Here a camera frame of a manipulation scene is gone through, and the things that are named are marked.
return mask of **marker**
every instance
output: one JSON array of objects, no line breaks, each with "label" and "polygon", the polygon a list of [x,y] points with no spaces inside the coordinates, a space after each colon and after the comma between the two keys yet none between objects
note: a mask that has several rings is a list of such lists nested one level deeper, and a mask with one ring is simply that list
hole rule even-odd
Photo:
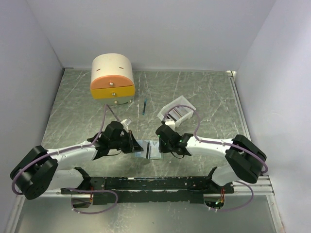
[{"label": "marker", "polygon": [[142,114],[143,114],[143,115],[145,115],[146,103],[147,103],[147,98],[145,99],[144,108],[143,108],[143,110],[142,110]]}]

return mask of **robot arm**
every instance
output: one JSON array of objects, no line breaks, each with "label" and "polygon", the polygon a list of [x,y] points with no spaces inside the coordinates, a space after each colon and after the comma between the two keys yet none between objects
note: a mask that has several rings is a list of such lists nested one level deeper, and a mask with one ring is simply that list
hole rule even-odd
[{"label": "robot arm", "polygon": [[159,137],[160,152],[172,152],[188,156],[207,155],[226,159],[228,164],[222,167],[215,167],[209,174],[211,185],[216,186],[216,188],[238,180],[256,183],[263,167],[251,155],[234,147],[226,146],[224,145],[225,142],[239,145],[253,152],[263,161],[266,161],[266,155],[243,135],[237,135],[233,139],[225,140],[200,138],[202,140],[219,142],[219,144],[210,144],[196,140],[194,135],[190,133],[179,135],[166,124],[162,124],[155,133]]},{"label": "robot arm", "polygon": [[46,150],[42,146],[34,147],[23,160],[14,168],[10,177],[13,179],[17,173],[29,163],[47,153],[55,152],[26,169],[16,180],[16,185],[29,200],[39,197],[49,189],[81,187],[89,183],[89,175],[80,167],[63,170],[72,164],[96,160],[104,156],[115,155],[114,151],[121,150],[123,153],[143,151],[142,147],[133,137],[131,130],[125,130],[122,123],[112,121],[107,125],[104,132],[92,145],[95,139],[71,146],[73,150],[65,149]]}]

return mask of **gray marble tabletop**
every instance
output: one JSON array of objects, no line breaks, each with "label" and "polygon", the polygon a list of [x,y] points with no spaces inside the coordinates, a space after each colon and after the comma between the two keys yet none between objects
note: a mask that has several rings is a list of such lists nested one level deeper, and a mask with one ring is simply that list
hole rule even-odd
[{"label": "gray marble tabletop", "polygon": [[[161,108],[183,95],[201,117],[198,135],[209,138],[232,138],[243,134],[231,83],[225,72],[216,71],[134,71],[136,94],[131,104],[112,106],[120,119],[131,118],[130,129],[136,139],[157,140],[157,118]],[[47,149],[80,143],[98,132],[103,119],[103,106],[90,93],[91,72],[66,69],[43,139]],[[147,98],[145,115],[142,115]],[[107,112],[106,123],[114,120]],[[177,128],[179,133],[192,133],[197,125],[195,115]],[[134,158],[129,154],[105,157],[74,164],[90,176],[206,176],[225,161],[208,155],[176,159],[165,154],[163,160]]]}]

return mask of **yellow drawer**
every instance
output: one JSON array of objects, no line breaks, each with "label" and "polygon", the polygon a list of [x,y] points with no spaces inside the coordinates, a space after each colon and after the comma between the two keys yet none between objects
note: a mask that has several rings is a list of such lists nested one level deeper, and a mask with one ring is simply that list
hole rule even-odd
[{"label": "yellow drawer", "polygon": [[103,89],[91,89],[91,93],[94,99],[110,99],[117,97],[127,97],[135,95],[135,87],[122,86]]}]

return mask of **gray wall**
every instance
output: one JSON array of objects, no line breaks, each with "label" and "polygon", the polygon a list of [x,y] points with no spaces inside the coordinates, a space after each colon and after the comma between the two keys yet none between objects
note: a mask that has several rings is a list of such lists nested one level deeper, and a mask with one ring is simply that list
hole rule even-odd
[{"label": "gray wall", "polygon": [[254,142],[267,153],[288,233],[310,232],[311,1],[277,0],[238,70]]},{"label": "gray wall", "polygon": [[15,195],[9,174],[41,143],[62,68],[25,0],[0,1],[0,232]]},{"label": "gray wall", "polygon": [[27,0],[65,67],[236,70],[275,0]]}]

